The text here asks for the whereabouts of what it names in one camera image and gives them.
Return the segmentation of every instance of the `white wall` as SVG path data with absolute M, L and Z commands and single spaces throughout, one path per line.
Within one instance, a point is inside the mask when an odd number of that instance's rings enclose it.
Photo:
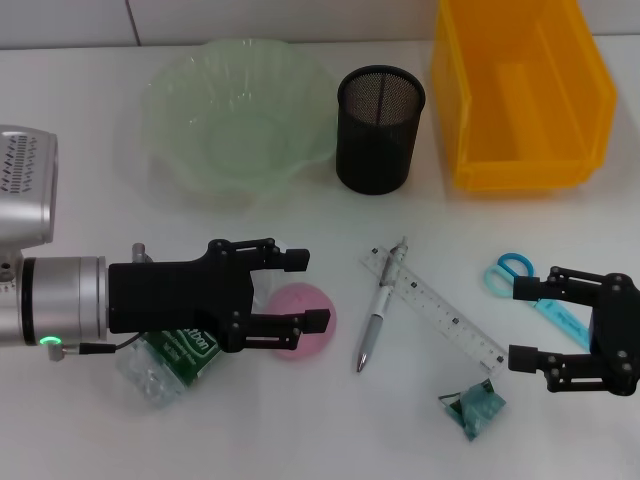
M 202 43 L 229 36 L 312 42 L 430 39 L 437 3 L 438 0 L 131 0 L 131 8 L 142 44 L 154 45 Z M 579 3 L 594 33 L 640 33 L 640 0 Z
M 135 45 L 125 0 L 0 0 L 0 49 Z

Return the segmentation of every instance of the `clear plastic ruler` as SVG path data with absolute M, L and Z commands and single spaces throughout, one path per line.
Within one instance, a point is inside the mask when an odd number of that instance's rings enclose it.
M 389 252 L 378 247 L 360 261 L 380 278 L 388 257 Z M 403 264 L 400 264 L 394 292 L 418 315 L 429 320 L 445 338 L 478 363 L 487 374 L 497 375 L 507 364 L 507 351 L 504 348 Z

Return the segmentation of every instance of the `scissor handle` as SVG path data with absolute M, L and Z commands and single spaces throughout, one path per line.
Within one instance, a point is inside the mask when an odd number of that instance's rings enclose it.
M 514 283 L 514 276 L 507 272 L 503 267 L 500 265 L 491 265 L 484 272 L 484 284 L 487 286 L 489 291 L 497 297 L 513 298 L 513 288 L 500 288 L 496 286 L 495 280 L 492 278 L 492 275 L 494 274 L 504 278 L 510 285 L 513 285 Z
M 505 253 L 498 259 L 498 265 L 504 268 L 513 277 L 519 277 L 520 275 L 518 275 L 509 265 L 507 265 L 507 260 L 515 260 L 516 262 L 522 263 L 524 265 L 524 268 L 527 269 L 528 277 L 533 277 L 533 275 L 535 274 L 533 264 L 527 257 L 525 257 L 524 255 L 520 255 L 519 253 Z

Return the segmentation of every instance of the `yellow storage box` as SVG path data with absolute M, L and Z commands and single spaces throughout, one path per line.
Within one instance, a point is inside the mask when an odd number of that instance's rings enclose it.
M 616 90 L 575 0 L 440 0 L 431 76 L 461 188 L 571 187 L 604 162 Z

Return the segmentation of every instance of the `blue scissors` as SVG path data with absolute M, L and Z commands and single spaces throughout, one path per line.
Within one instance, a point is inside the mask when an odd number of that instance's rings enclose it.
M 507 260 L 520 262 L 527 270 L 527 276 L 533 277 L 533 264 L 524 255 L 519 253 L 505 253 L 498 259 L 497 265 L 492 265 L 484 272 L 484 284 L 489 291 L 498 297 L 513 298 L 513 287 L 511 289 L 497 287 L 494 274 L 503 278 L 507 283 L 513 285 L 518 274 L 507 265 Z M 578 320 L 569 310 L 564 308 L 555 300 L 543 299 L 537 302 L 526 302 L 551 323 L 569 335 L 578 345 L 587 352 L 589 351 L 589 330 Z

